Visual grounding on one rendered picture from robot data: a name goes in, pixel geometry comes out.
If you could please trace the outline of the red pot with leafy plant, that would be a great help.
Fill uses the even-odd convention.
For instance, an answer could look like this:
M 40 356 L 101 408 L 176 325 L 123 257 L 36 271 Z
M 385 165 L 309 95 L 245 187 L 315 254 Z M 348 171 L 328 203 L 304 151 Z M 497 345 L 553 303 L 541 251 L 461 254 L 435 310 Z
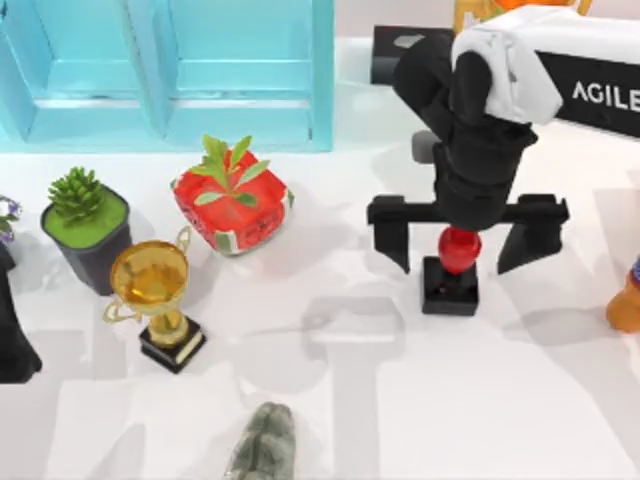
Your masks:
M 295 195 L 258 159 L 246 136 L 230 146 L 203 136 L 204 155 L 171 183 L 185 218 L 217 252 L 232 256 L 269 240 L 286 222 Z

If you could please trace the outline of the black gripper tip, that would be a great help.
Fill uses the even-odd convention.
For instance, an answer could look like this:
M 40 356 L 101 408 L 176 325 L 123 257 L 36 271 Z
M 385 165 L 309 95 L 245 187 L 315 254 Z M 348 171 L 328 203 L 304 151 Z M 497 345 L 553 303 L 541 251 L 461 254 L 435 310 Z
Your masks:
M 13 258 L 0 242 L 0 384 L 27 383 L 43 366 L 15 310 L 8 277 L 14 267 Z

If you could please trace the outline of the grey green mottled object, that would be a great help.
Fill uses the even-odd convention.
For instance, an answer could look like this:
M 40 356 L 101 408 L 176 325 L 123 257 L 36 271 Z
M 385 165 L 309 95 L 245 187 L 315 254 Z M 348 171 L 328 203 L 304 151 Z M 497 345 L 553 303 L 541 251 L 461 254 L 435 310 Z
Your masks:
M 295 427 L 287 405 L 260 405 L 236 443 L 222 480 L 294 480 Z

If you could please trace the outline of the black flat box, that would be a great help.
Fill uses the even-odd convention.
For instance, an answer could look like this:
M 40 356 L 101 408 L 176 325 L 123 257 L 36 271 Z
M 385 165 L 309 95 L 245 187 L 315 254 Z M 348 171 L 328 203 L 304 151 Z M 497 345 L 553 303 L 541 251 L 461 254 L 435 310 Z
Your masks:
M 400 25 L 375 25 L 371 53 L 370 83 L 390 85 L 393 71 L 400 57 L 415 42 L 424 37 L 442 37 L 451 42 L 451 28 L 415 27 Z

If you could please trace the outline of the light blue rack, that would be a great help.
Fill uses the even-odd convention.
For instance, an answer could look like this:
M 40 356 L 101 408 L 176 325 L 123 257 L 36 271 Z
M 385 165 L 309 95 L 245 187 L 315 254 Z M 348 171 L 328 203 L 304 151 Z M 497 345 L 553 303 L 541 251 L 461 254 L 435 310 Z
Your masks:
M 0 152 L 333 144 L 334 0 L 0 0 Z

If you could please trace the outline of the purple flower plant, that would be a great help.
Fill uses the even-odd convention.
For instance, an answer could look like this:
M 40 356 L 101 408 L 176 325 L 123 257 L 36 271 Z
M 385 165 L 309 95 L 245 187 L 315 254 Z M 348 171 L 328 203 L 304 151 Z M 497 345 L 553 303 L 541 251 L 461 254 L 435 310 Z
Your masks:
M 20 219 L 22 206 L 19 202 L 0 195 L 0 242 L 8 244 L 14 240 L 13 224 Z

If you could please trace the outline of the gold trophy with black base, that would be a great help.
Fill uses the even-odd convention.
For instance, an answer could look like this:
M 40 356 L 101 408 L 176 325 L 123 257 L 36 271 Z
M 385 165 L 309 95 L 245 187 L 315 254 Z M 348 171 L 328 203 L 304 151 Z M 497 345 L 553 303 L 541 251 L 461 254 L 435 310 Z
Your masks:
M 174 374 L 180 373 L 207 341 L 200 324 L 180 307 L 189 281 L 186 251 L 191 234 L 192 229 L 186 226 L 173 243 L 150 240 L 124 250 L 110 273 L 116 298 L 103 313 L 108 324 L 147 318 L 139 334 L 141 352 Z

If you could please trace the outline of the orange bottle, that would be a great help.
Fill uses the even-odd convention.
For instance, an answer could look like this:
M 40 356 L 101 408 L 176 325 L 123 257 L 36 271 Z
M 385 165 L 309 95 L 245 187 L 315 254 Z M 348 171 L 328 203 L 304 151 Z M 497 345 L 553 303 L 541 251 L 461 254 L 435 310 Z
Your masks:
M 606 318 L 617 331 L 640 333 L 640 256 L 631 266 L 622 290 L 608 303 Z

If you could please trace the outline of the red trophy with black base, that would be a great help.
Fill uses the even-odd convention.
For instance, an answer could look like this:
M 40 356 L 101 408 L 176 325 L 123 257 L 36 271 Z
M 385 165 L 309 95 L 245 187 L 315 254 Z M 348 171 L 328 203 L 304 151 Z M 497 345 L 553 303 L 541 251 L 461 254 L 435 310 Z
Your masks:
M 479 304 L 476 259 L 482 243 L 477 233 L 447 227 L 438 256 L 422 265 L 422 312 L 426 315 L 473 316 Z

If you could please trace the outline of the black pot with green plant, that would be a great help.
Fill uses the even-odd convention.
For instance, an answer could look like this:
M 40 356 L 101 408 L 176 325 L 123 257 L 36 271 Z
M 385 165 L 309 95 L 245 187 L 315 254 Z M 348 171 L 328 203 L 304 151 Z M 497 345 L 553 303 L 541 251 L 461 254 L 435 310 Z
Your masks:
M 82 283 L 100 296 L 111 295 L 111 267 L 132 245 L 128 202 L 80 166 L 51 183 L 48 200 L 42 230 Z

